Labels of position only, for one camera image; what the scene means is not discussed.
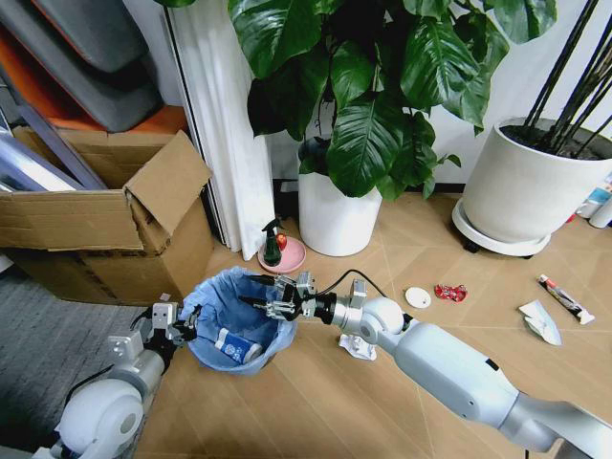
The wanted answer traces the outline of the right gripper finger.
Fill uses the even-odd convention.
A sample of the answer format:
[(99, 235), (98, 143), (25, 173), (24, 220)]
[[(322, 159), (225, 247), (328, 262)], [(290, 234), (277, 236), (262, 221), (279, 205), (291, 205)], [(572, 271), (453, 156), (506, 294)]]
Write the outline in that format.
[(272, 295), (291, 295), (293, 293), (293, 280), (284, 274), (247, 274), (246, 278), (266, 286)]
[(261, 309), (267, 317), (277, 320), (293, 320), (295, 305), (285, 301), (267, 301), (262, 298), (240, 295), (238, 298), (256, 309)]

